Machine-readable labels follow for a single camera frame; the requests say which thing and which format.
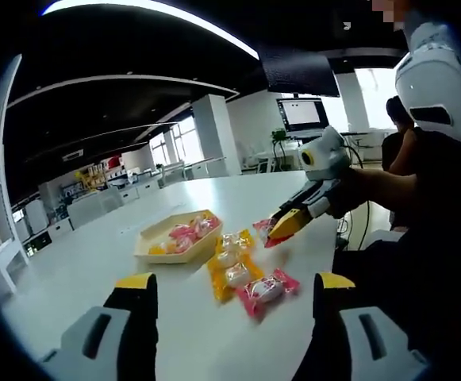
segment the white table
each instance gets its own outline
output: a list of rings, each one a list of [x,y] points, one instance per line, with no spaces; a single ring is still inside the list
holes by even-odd
[[[299,148],[298,143],[282,143],[283,151],[285,151],[285,156],[294,156],[297,157],[297,151]],[[279,144],[276,145],[276,156],[280,159],[283,156],[283,151],[279,147]],[[266,150],[260,153],[255,154],[255,158],[258,160],[267,159],[267,173],[272,171],[272,163],[275,160],[275,153],[270,150]]]
[[[208,208],[236,232],[269,216],[305,182],[302,171],[200,179],[176,183],[92,221],[31,259],[4,307],[10,324],[34,357],[59,345],[61,333],[91,306],[101,305],[114,283],[137,271],[133,259],[141,228],[168,214]],[[328,271],[336,222],[324,216],[273,252],[256,254],[266,271],[289,256],[285,270],[302,284],[256,324],[234,299],[218,306],[206,267],[139,266],[158,278],[157,379],[291,379],[313,329],[313,278]]]

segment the ceiling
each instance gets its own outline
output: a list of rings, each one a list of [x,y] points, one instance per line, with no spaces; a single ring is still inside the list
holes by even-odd
[[[348,65],[393,67],[406,49],[402,34],[384,24],[364,0],[296,6],[163,2],[213,22],[252,48],[278,44],[314,51],[388,49],[384,55],[350,57],[345,64],[342,58],[331,58],[335,71],[345,71]],[[23,59],[6,115],[12,201],[43,181],[139,148],[166,128],[140,126],[165,121],[172,110],[205,94],[230,98],[267,87],[255,58],[166,14],[126,6],[79,6],[29,20],[18,44]],[[343,21],[352,23],[350,31],[343,30]],[[62,161],[81,148],[80,160]]]

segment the pink candy wrapper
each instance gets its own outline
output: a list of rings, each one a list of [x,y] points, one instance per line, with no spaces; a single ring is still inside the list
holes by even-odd
[[[260,319],[265,313],[267,303],[284,294],[294,294],[299,287],[300,283],[297,280],[277,268],[271,275],[237,288],[236,294],[248,315]]]
[[[268,218],[267,220],[258,221],[253,224],[253,227],[259,234],[260,240],[263,242],[264,248],[273,248],[277,244],[281,244],[292,237],[288,236],[277,239],[269,238],[269,232],[275,227],[275,224],[276,221],[273,218]]]

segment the ceiling light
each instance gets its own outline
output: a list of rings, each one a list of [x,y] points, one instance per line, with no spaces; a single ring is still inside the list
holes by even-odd
[[[151,0],[60,0],[50,5],[44,12],[43,15],[57,10],[64,10],[66,8],[71,8],[74,6],[88,6],[96,4],[113,4],[117,6],[137,6],[139,8],[144,8],[146,10],[155,10],[156,12],[161,12],[165,14],[170,14],[171,16],[180,18],[184,21],[188,21],[192,24],[198,25],[201,28],[208,30],[214,34],[217,34],[219,37],[224,38],[228,42],[234,44],[238,48],[244,50],[247,54],[255,58],[259,58],[258,53],[247,46],[243,41],[235,38],[230,33],[224,31],[223,29],[217,27],[210,22],[195,16],[194,14],[188,13],[185,10],[180,10],[173,6],[168,6],[161,2],[153,2]]]

